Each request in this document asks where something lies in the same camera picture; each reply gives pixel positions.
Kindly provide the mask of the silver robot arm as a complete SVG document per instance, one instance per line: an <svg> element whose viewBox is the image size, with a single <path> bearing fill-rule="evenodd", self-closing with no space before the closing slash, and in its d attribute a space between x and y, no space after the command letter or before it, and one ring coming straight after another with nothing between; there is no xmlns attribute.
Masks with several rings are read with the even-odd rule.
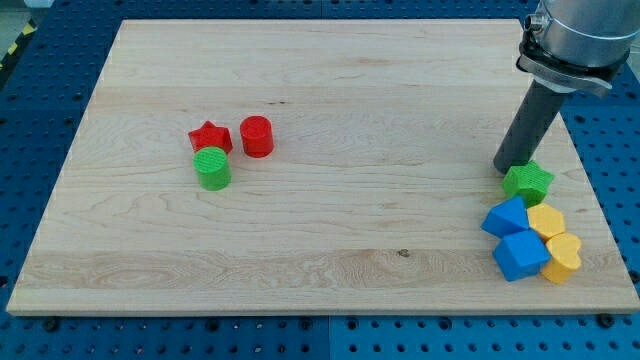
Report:
<svg viewBox="0 0 640 360"><path fill-rule="evenodd" d="M517 67L559 93L606 96L639 35L639 0L540 0Z"/></svg>

